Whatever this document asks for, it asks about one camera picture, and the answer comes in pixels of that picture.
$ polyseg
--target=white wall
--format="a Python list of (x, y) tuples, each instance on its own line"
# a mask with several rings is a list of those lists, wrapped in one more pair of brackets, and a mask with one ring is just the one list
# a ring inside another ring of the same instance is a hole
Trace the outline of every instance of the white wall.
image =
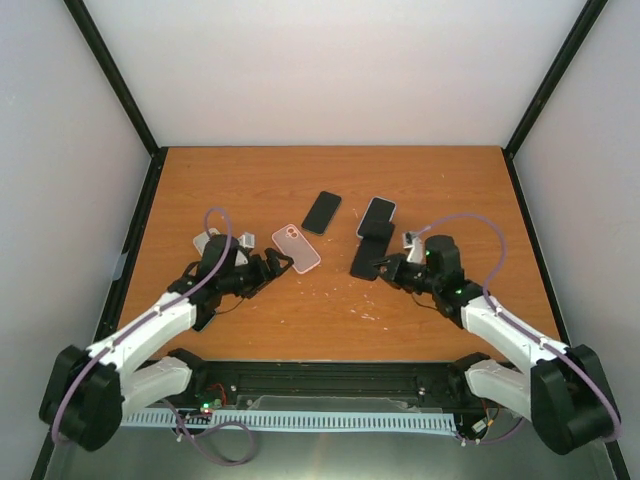
[(28, 478), (56, 354), (95, 331), (148, 165), (62, 1), (0, 15), (0, 478)]
[(505, 145), (584, 0), (88, 0), (162, 145)]
[(640, 2), (609, 2), (516, 156), (569, 334), (598, 352), (620, 407), (631, 478), (640, 478), (639, 23)]

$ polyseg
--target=black phone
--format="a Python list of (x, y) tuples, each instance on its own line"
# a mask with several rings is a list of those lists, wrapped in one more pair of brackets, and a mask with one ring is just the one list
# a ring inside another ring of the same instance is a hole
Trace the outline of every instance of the black phone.
[(311, 210), (302, 221), (301, 227), (307, 232), (323, 235), (341, 202), (342, 198), (334, 193), (320, 192), (316, 201), (313, 202)]
[(362, 232), (370, 228), (370, 225), (374, 222), (390, 222), (393, 219), (393, 214), (396, 212), (396, 204), (391, 200), (381, 197), (373, 197), (369, 202), (367, 211), (365, 212), (356, 235), (358, 238), (362, 238)]
[(362, 240), (349, 271), (352, 277), (370, 282), (378, 278), (373, 261), (386, 255), (394, 229), (395, 225), (391, 222), (371, 222), (362, 228)]

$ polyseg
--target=wooden table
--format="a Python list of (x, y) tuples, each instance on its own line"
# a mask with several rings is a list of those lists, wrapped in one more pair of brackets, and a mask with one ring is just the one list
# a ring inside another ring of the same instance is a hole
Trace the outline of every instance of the wooden table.
[[(199, 258), (192, 239), (214, 205), (227, 209), (233, 234), (256, 234), (256, 251), (271, 234), (300, 225), (321, 190), (342, 196), (324, 236), (306, 234), (319, 267), (290, 270), (254, 299), (221, 315), (202, 333), (185, 332), (159, 353), (182, 347), (205, 359), (451, 361), (483, 351), (499, 354), (434, 310), (418, 307), (381, 280), (349, 275), (355, 231), (372, 196), (398, 205), (388, 253), (401, 233), (456, 212), (486, 215), (504, 230), (509, 253), (491, 290), (507, 308), (558, 338), (551, 310), (498, 147), (171, 148), (142, 241), (120, 327), (149, 308)], [(212, 226), (224, 229), (218, 218)], [(482, 283), (495, 266), (495, 233), (473, 219), (452, 221), (467, 276)], [(423, 303), (431, 299), (423, 295)], [(225, 298), (223, 309), (235, 297)]]

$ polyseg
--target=wire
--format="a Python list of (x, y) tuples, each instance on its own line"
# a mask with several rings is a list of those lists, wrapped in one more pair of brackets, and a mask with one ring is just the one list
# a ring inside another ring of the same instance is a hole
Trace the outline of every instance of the wire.
[(489, 418), (489, 409), (487, 408), (487, 402), (484, 401), (484, 398), (481, 398), (480, 401), (482, 402), (482, 409), (484, 410), (484, 416), (487, 419), (487, 426), (489, 426), (489, 421), (491, 419)]
[[(524, 417), (520, 417), (518, 422), (507, 433), (505, 433), (504, 435), (502, 435), (502, 436), (500, 436), (498, 438), (492, 438), (490, 440), (484, 440), (483, 439), (481, 442), (478, 443), (478, 445), (485, 445), (485, 446), (487, 446), (487, 445), (495, 445), (497, 443), (502, 443), (505, 440), (509, 440), (516, 433), (518, 433), (522, 429), (522, 427), (524, 427), (524, 424), (525, 424)], [(458, 440), (460, 440), (462, 442), (463, 445), (466, 443), (467, 439), (464, 438), (462, 435), (460, 435), (458, 432), (455, 432), (454, 435)]]
[(240, 306), (240, 304), (242, 302), (244, 302), (244, 298), (241, 298), (240, 301), (238, 303), (236, 303), (233, 307), (231, 307), (229, 310), (223, 310), (222, 312), (216, 312), (216, 316), (222, 315), (223, 313), (233, 312), (236, 308), (238, 308)]
[[(478, 215), (476, 213), (467, 213), (467, 212), (465, 212), (465, 213), (456, 213), (456, 214), (453, 214), (453, 215), (448, 215), (446, 217), (442, 217), (442, 218), (436, 220), (435, 222), (433, 222), (432, 224), (427, 225), (422, 230), (418, 231), (416, 233), (416, 236), (420, 236), (423, 233), (425, 233), (425, 232), (427, 232), (429, 230), (432, 230), (433, 228), (437, 227), (438, 225), (442, 225), (443, 223), (446, 223), (446, 222), (448, 222), (450, 220), (455, 220), (455, 219), (458, 219), (458, 218), (475, 218), (477, 220), (480, 220), (480, 221), (486, 223), (487, 225), (489, 225), (489, 227), (491, 227), (491, 229), (496, 233), (496, 235), (498, 235), (498, 239), (500, 240), (500, 249), (501, 249), (500, 260), (498, 260), (498, 264), (494, 267), (493, 270), (491, 270), (491, 272), (487, 276), (486, 280), (484, 281), (484, 284), (482, 285), (482, 294), (484, 296), (485, 301), (489, 305), (489, 307), (491, 307), (491, 309), (494, 311), (494, 313), (497, 316), (499, 316), (501, 319), (503, 319), (505, 322), (507, 322), (507, 324), (509, 324), (514, 329), (516, 329), (518, 332), (520, 332), (525, 337), (529, 338), (531, 341), (533, 341), (535, 343), (539, 343), (542, 348), (544, 348), (547, 351), (551, 352), (553, 355), (558, 357), (560, 359), (560, 361), (562, 361), (571, 370), (573, 370), (575, 372), (575, 374), (578, 375), (580, 377), (580, 379), (591, 389), (591, 391), (598, 398), (600, 403), (604, 406), (605, 410), (607, 410), (607, 413), (609, 414), (609, 417), (611, 418), (611, 422), (613, 424), (613, 430), (611, 431), (611, 433), (608, 436), (602, 437), (602, 441), (603, 442), (613, 442), (613, 441), (617, 440), (618, 438), (620, 438), (620, 435), (622, 434), (620, 418), (618, 417), (618, 415), (617, 415), (615, 409), (613, 408), (613, 405), (609, 401), (609, 399), (605, 396), (604, 393), (602, 393), (602, 390), (600, 390), (598, 388), (598, 386), (595, 384), (595, 382), (593, 380), (591, 380), (589, 378), (589, 376), (580, 367), (578, 367), (578, 365), (576, 365), (569, 357), (567, 357), (564, 353), (562, 353), (557, 348), (555, 348), (555, 347), (549, 345), (548, 343), (546, 343), (544, 341), (545, 339), (543, 339), (543, 337), (540, 337), (540, 336), (530, 332), (529, 330), (524, 328), (522, 325), (520, 325), (518, 322), (514, 321), (509, 315), (507, 315), (505, 313), (505, 312), (507, 312), (507, 310), (504, 309), (503, 307), (500, 307), (500, 310), (498, 310), (498, 306), (495, 303), (493, 303), (493, 300), (491, 299), (491, 296), (489, 295), (489, 283), (491, 283), (491, 280), (493, 280), (493, 278), (502, 269), (502, 267), (504, 265), (504, 262), (505, 262), (505, 260), (507, 258), (507, 241), (505, 239), (504, 234), (502, 233), (502, 230), (500, 230), (500, 227), (498, 227), (495, 223), (493, 223), (491, 220), (489, 220), (487, 217), (485, 217), (483, 215)], [(511, 432), (508, 432), (503, 437), (501, 437), (501, 439), (510, 438), (510, 436), (511, 436)], [(499, 440), (500, 439), (496, 439), (495, 441), (492, 441), (492, 442), (493, 443), (497, 443)]]
[[(208, 428), (202, 433), (198, 433), (197, 435), (192, 435), (191, 432), (189, 432), (187, 425), (185, 424), (182, 416), (180, 415), (176, 407), (174, 407), (167, 400), (163, 400), (162, 402), (167, 406), (167, 408), (169, 408), (169, 410), (171, 410), (173, 415), (176, 417), (177, 429), (184, 435), (184, 437), (187, 440), (189, 440), (191, 445), (193, 445), (193, 447), (196, 450), (198, 450), (198, 452), (200, 452), (202, 456), (204, 456), (210, 462), (223, 467), (236, 467), (238, 465), (244, 465), (245, 463), (250, 462), (256, 456), (256, 453), (258, 451), (258, 444), (256, 442), (255, 433), (252, 432), (249, 429), (249, 427), (247, 427), (244, 423), (235, 422), (235, 421), (224, 422), (214, 427)], [(216, 455), (210, 454), (206, 450), (204, 450), (197, 441), (198, 438), (204, 438), (204, 437), (213, 435), (226, 427), (238, 427), (241, 430), (244, 430), (247, 434), (247, 438), (249, 438), (249, 450), (246, 453), (246, 455), (242, 457), (240, 460), (227, 460), (225, 458), (220, 458)]]
[(496, 403), (496, 413), (493, 415), (493, 418), (490, 420), (491, 423), (496, 421), (496, 419), (498, 418), (498, 414), (500, 413), (500, 409), (501, 408), (502, 408), (502, 406), (499, 403)]
[(213, 385), (207, 387), (207, 390), (211, 391), (215, 390), (216, 388), (219, 388), (222, 392), (222, 406), (225, 407), (227, 405), (227, 393), (225, 392), (224, 387), (221, 383), (214, 383)]
[(420, 302), (418, 301), (418, 299), (415, 297), (415, 294), (414, 294), (414, 293), (412, 293), (412, 294), (411, 294), (411, 299), (412, 299), (412, 300), (413, 300), (413, 302), (414, 302), (416, 305), (418, 305), (419, 307), (429, 308), (429, 309), (431, 309), (431, 310), (438, 311), (438, 309), (437, 309), (436, 307), (432, 307), (431, 305), (425, 305), (424, 303), (420, 303)]
[[(145, 316), (143, 316), (138, 322), (136, 322), (135, 325), (133, 325), (131, 328), (125, 330), (122, 333), (122, 335), (120, 335), (118, 338), (116, 338), (113, 341), (113, 344), (112, 344), (113, 346), (111, 348), (115, 348), (118, 345), (120, 345), (131, 334), (133, 334), (135, 331), (137, 331), (140, 327), (145, 325), (151, 319), (155, 318), (157, 315), (161, 314), (162, 312), (164, 312), (168, 308), (171, 308), (174, 305), (180, 303), (185, 298), (188, 298), (193, 293), (195, 293), (198, 290), (200, 290), (200, 288), (202, 288), (218, 272), (218, 270), (222, 266), (222, 263), (224, 262), (225, 258), (227, 257), (227, 254), (229, 253), (229, 249), (231, 248), (232, 231), (231, 231), (231, 219), (229, 218), (229, 215), (227, 214), (227, 212), (223, 208), (220, 208), (220, 207), (210, 208), (207, 211), (207, 213), (205, 214), (205, 216), (204, 216), (205, 231), (209, 232), (209, 217), (211, 216), (211, 214), (213, 212), (219, 212), (222, 215), (222, 217), (224, 218), (224, 221), (226, 223), (226, 227), (227, 227), (227, 239), (226, 239), (226, 242), (224, 244), (224, 249), (222, 251), (222, 255), (220, 256), (220, 259), (218, 260), (218, 263), (215, 264), (213, 269), (211, 269), (211, 271), (200, 282), (196, 283), (186, 293), (184, 293), (184, 294), (180, 295), (179, 297), (171, 300), (170, 302), (167, 302), (164, 305), (161, 305), (158, 308), (150, 311)], [(76, 392), (76, 390), (80, 386), (80, 383), (82, 383), (82, 381), (89, 374), (91, 369), (100, 361), (100, 359), (102, 359), (107, 353), (109, 353), (111, 351), (111, 348), (110, 347), (105, 347), (100, 352), (98, 352), (91, 360), (89, 360), (87, 365), (85, 365), (85, 367), (80, 371), (78, 376), (71, 383), (71, 385), (69, 386), (69, 389), (67, 390), (67, 392), (65, 393), (64, 397), (62, 398), (62, 401), (60, 402), (60, 406), (58, 407), (58, 410), (56, 411), (56, 415), (53, 418), (53, 423), (51, 424), (51, 439), (53, 440), (53, 442), (56, 445), (64, 445), (64, 444), (70, 443), (68, 440), (64, 440), (60, 436), (60, 423), (62, 422), (62, 417), (64, 415), (64, 412), (67, 409), (67, 407), (69, 406), (69, 402), (71, 401), (71, 398), (73, 397), (73, 394)]]

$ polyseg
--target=phone case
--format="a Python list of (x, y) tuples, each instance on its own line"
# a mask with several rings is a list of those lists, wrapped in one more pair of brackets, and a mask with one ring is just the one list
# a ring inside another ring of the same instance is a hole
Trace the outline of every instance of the phone case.
[(274, 232), (271, 239), (282, 253), (293, 258), (293, 269), (299, 274), (320, 264), (320, 255), (295, 225), (285, 225)]

